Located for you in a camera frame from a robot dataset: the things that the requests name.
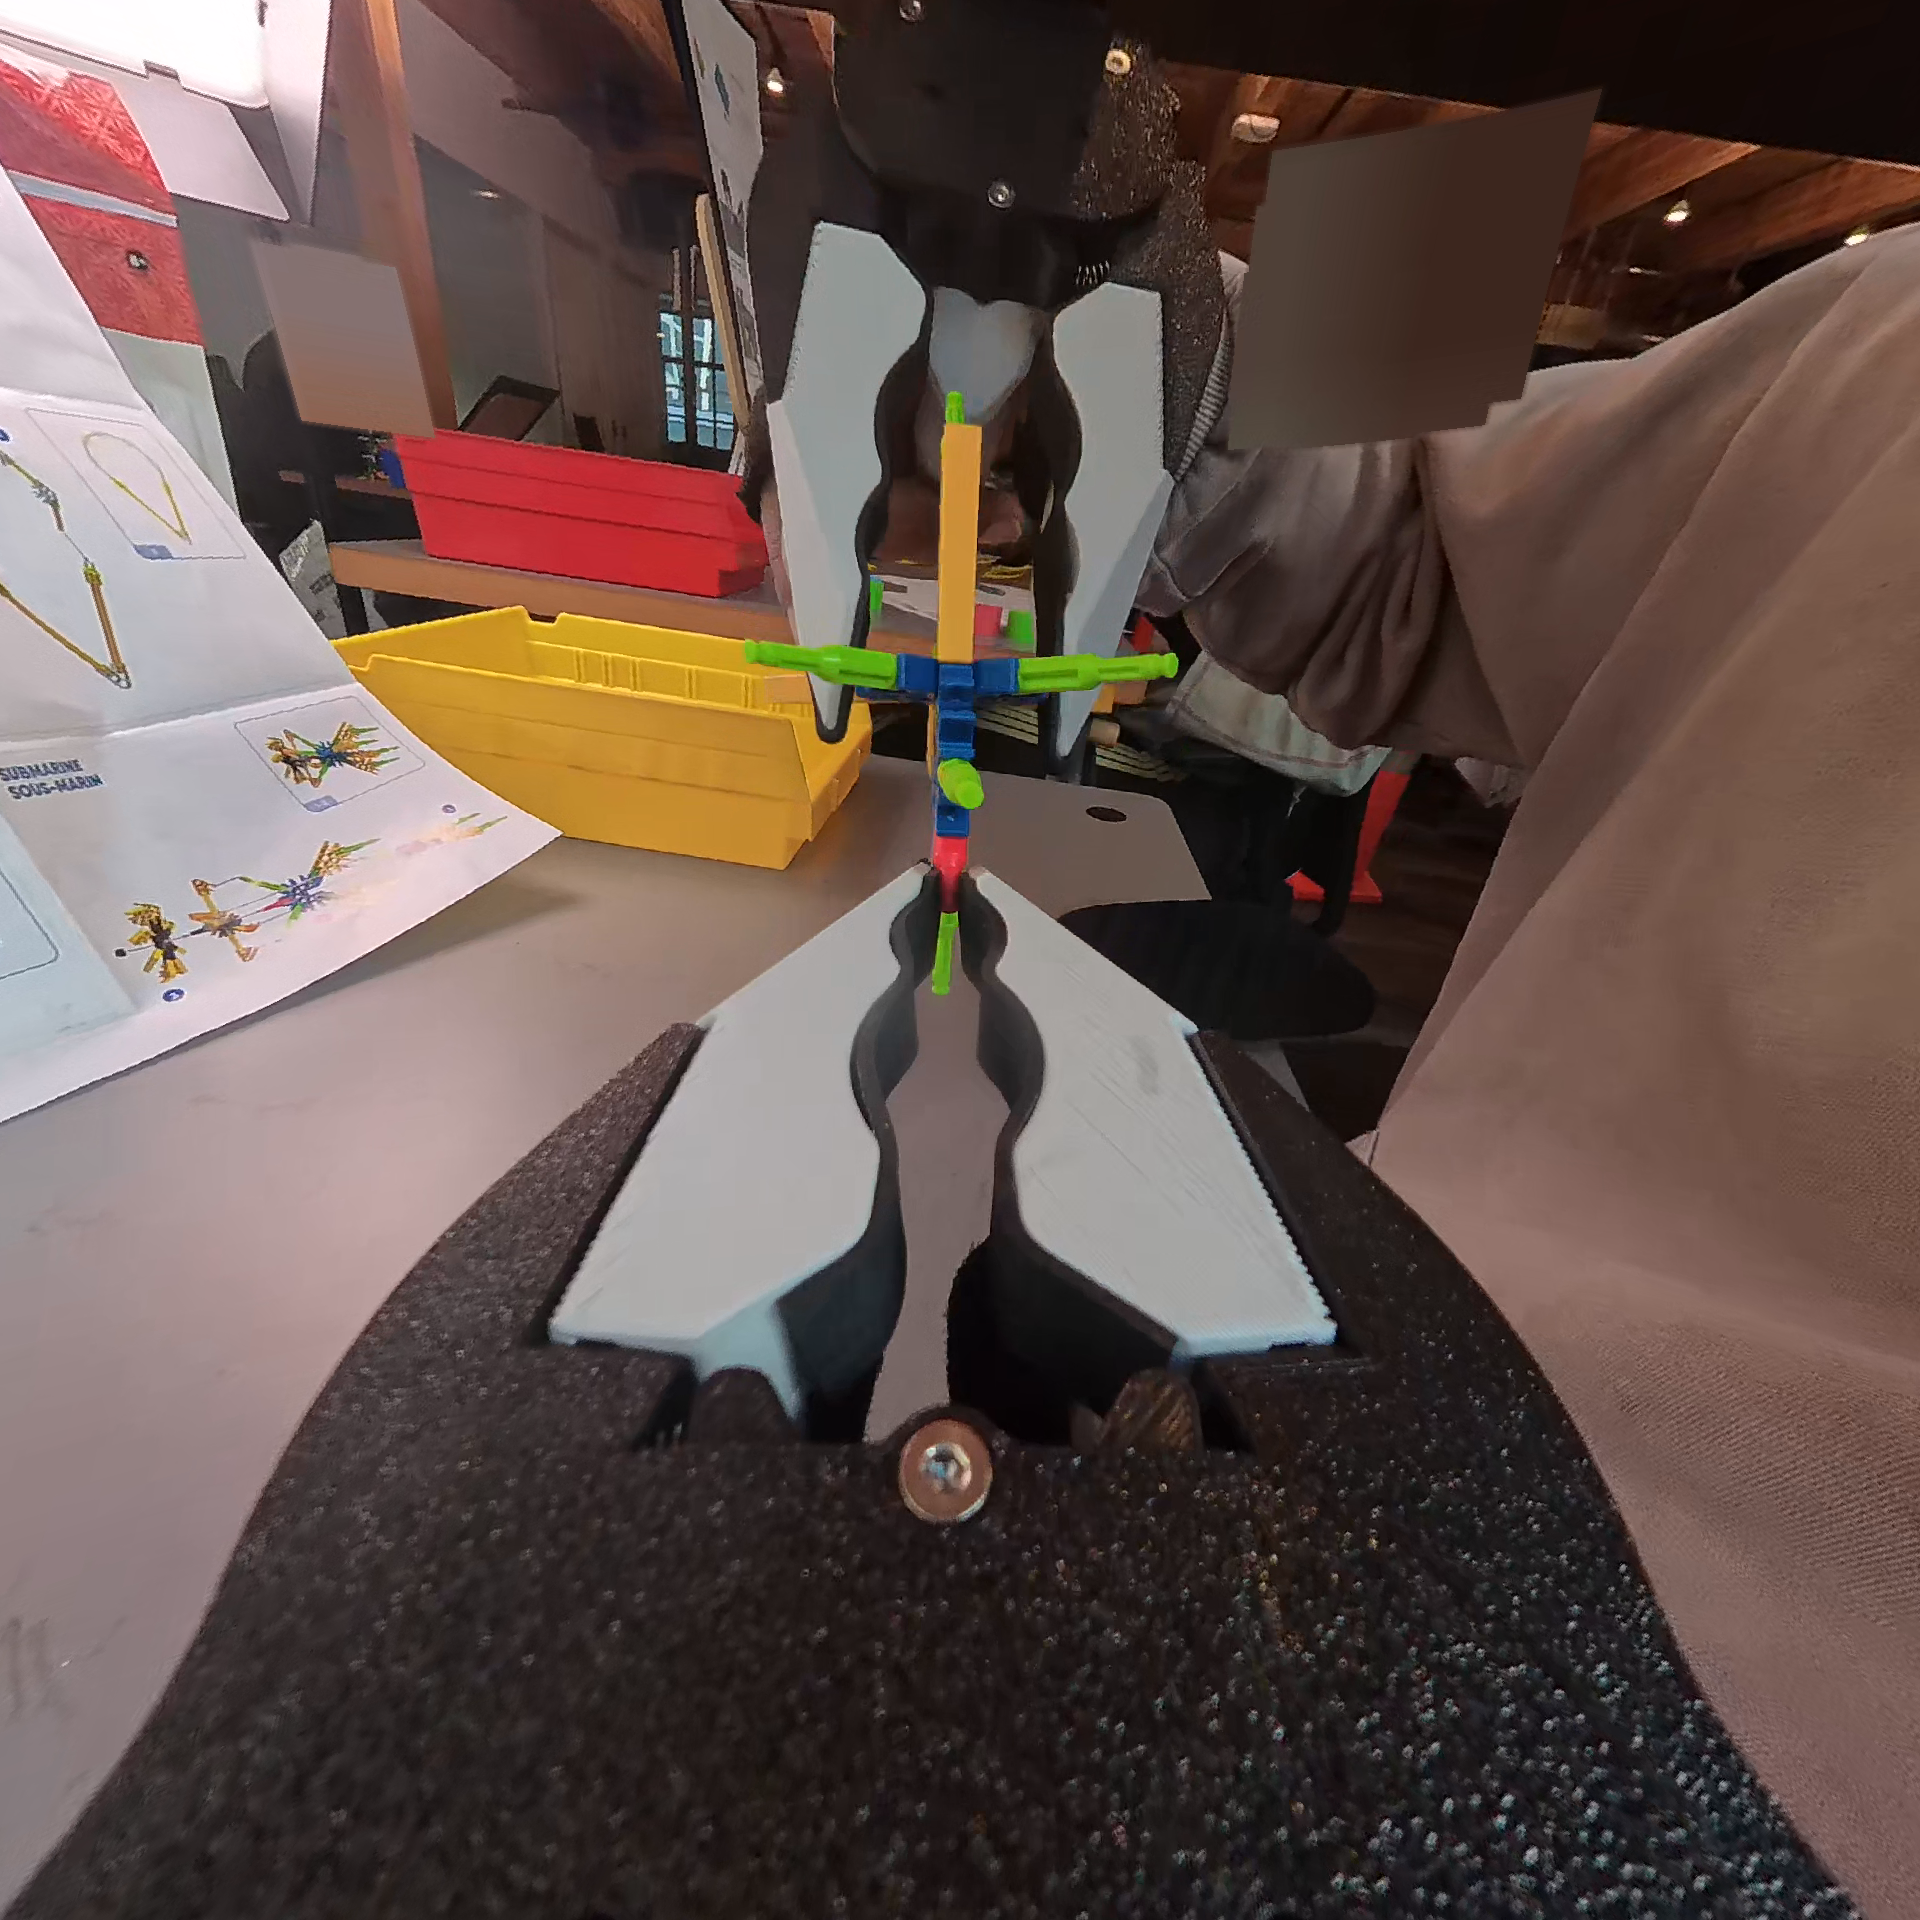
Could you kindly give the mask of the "black mesh chair seat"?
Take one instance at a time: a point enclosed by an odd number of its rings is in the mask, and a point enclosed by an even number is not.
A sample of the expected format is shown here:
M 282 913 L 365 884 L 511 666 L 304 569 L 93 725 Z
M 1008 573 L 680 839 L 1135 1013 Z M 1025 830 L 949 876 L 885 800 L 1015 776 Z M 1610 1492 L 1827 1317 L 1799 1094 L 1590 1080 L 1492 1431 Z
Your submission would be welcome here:
M 1350 1036 L 1376 1009 L 1365 974 L 1276 902 L 1095 905 L 1063 927 L 1198 1029 L 1238 1043 Z

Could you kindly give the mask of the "white instruction sheet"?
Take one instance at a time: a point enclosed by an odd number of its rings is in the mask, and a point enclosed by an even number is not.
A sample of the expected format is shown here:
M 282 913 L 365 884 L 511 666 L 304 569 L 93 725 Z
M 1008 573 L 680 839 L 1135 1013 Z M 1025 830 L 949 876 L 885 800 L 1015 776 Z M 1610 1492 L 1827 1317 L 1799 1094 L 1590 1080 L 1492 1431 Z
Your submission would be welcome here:
M 556 830 L 356 683 L 14 181 L 2 232 L 14 1119 L 299 996 Z

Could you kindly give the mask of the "person's right forearm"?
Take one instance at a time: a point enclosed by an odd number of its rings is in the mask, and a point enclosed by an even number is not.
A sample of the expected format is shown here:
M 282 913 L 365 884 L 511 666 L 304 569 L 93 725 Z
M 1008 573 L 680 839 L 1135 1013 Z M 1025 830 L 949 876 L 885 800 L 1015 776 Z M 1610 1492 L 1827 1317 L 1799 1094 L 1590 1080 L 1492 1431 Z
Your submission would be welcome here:
M 1619 483 L 1643 373 L 1539 373 L 1491 423 L 1412 442 L 1206 451 L 1135 601 L 1335 745 L 1532 767 L 1635 585 Z

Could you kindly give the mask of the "yellow plastic bin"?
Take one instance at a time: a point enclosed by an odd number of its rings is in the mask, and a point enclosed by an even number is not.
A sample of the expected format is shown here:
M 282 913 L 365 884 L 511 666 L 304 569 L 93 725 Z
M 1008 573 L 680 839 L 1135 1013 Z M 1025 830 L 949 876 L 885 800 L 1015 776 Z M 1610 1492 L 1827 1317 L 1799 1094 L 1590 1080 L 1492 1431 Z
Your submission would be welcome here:
M 745 641 L 495 608 L 337 643 L 414 738 L 563 838 L 787 868 L 851 796 L 870 712 L 820 740 Z

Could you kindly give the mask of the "red white cardboard box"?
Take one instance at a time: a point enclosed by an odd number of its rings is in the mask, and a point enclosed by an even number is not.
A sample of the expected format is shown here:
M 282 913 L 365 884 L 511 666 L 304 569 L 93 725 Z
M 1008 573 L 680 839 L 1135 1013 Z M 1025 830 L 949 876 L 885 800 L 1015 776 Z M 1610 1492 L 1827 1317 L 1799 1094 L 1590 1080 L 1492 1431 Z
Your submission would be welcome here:
M 315 206 L 332 4 L 6 2 L 4 179 L 103 328 L 200 343 L 185 202 Z

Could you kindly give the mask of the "orange traffic cone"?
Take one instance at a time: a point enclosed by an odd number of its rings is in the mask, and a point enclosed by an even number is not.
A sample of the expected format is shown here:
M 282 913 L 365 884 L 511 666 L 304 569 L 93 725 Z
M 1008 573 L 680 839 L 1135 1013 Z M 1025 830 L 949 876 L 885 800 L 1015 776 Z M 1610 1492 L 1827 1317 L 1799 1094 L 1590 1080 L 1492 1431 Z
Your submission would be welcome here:
M 1319 908 L 1317 917 L 1327 931 L 1348 907 L 1382 902 L 1373 860 L 1417 765 L 1417 755 L 1389 752 L 1373 780 L 1351 794 L 1300 787 L 1287 816 L 1289 829 L 1299 829 L 1300 862 L 1287 887 L 1297 902 Z

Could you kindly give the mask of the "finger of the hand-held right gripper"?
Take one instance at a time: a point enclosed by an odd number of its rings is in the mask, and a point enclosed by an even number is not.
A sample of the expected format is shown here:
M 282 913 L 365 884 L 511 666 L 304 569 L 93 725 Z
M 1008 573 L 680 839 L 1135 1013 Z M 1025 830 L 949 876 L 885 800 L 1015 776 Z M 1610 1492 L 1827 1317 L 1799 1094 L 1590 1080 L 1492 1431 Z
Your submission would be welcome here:
M 1066 755 L 1104 686 L 1078 663 L 1119 652 L 1171 495 L 1161 296 L 1100 285 L 1055 317 L 1051 359 L 1078 429 L 1064 487 L 1072 582 L 1063 654 L 1073 666 L 1051 722 L 1051 751 Z
M 797 646 L 867 643 L 896 387 L 924 374 L 924 318 L 924 287 L 879 233 L 812 228 L 784 389 L 769 413 Z

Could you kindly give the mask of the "whiteboard on stand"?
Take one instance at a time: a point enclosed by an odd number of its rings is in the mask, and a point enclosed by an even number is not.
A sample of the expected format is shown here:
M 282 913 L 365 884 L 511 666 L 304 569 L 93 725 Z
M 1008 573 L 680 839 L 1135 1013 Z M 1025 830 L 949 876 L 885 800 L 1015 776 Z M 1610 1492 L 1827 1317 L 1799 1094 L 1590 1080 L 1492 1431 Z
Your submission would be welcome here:
M 761 366 L 749 269 L 746 220 L 761 161 L 755 39 L 722 2 L 682 2 L 686 54 L 707 139 L 711 192 L 697 202 L 709 303 L 732 402 L 732 472 L 760 397 Z

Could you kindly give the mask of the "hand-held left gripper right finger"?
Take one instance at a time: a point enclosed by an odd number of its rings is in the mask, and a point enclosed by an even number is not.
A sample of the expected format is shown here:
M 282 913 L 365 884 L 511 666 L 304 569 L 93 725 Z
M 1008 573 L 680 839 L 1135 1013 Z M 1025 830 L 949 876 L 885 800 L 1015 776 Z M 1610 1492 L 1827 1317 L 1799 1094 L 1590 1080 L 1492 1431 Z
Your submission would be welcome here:
M 1066 1443 L 1143 1373 L 1333 1357 L 1339 1320 L 1192 1020 L 986 872 L 959 957 L 1006 1110 L 959 1270 L 959 1402 Z

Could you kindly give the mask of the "person's right hand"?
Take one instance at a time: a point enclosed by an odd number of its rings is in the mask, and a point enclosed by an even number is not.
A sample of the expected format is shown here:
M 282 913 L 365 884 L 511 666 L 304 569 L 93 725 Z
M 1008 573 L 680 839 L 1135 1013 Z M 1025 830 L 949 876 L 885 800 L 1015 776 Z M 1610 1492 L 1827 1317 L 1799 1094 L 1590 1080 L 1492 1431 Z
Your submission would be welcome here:
M 1049 505 L 1049 464 L 1032 425 L 1037 373 L 1029 369 L 981 422 L 978 549 L 1027 564 Z M 941 435 L 944 403 L 918 366 L 889 379 L 878 428 L 885 497 L 860 524 L 869 566 L 932 566 L 941 556 Z

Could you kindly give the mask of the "grey desk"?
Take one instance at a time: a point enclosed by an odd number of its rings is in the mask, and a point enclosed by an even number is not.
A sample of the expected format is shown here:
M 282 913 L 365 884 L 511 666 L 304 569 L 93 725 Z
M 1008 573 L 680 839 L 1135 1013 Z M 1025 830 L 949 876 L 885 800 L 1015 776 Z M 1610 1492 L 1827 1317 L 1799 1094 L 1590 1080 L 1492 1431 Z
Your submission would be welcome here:
M 543 1340 L 699 1017 L 920 844 L 879 760 L 750 874 L 560 842 L 4 1128 L 4 1915 L 1120 1915 L 1171 1829 L 1171 1504 L 653 1441 Z

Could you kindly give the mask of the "person's torso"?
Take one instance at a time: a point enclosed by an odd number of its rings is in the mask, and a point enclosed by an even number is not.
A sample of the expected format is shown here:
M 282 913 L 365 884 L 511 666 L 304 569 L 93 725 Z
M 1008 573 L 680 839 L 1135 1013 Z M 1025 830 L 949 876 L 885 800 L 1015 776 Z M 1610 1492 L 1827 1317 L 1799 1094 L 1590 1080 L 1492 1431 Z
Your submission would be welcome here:
M 1917 261 L 1422 454 L 1527 781 L 1376 1169 L 1532 1346 L 1746 1758 L 1915 1915 Z

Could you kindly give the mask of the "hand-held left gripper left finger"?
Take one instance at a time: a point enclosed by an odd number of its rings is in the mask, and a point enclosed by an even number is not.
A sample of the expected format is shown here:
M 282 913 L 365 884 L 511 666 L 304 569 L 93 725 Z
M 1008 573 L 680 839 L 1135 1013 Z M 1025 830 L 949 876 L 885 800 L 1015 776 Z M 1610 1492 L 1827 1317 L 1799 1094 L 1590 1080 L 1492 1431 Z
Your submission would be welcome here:
M 549 1320 L 757 1373 L 856 1440 L 906 1277 L 889 1097 L 918 1052 L 916 867 L 719 1002 Z

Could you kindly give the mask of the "large blue green toy assembly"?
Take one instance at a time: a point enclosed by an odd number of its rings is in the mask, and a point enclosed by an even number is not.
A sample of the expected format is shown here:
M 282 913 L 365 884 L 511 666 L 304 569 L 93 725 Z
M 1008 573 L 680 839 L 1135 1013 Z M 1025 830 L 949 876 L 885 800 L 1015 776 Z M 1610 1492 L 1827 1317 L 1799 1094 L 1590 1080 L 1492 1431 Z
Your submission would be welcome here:
M 1006 660 L 928 660 L 869 646 L 790 646 L 749 641 L 746 660 L 805 670 L 830 686 L 898 693 L 928 709 L 932 747 L 932 868 L 941 877 L 941 913 L 953 919 L 970 868 L 972 816 L 984 803 L 974 760 L 978 709 L 990 702 L 1036 707 L 1047 698 L 1100 686 L 1173 680 L 1173 652 L 1124 652 L 1122 657 L 1059 654 Z

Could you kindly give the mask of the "red plastic bin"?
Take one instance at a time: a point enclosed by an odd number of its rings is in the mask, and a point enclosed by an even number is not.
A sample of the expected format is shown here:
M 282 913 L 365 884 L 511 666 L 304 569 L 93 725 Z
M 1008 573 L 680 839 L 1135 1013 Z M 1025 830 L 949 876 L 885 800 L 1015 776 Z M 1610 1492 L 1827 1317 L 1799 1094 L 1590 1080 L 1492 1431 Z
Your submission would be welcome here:
M 697 597 L 766 575 L 763 536 L 726 472 L 458 429 L 393 447 L 436 559 Z

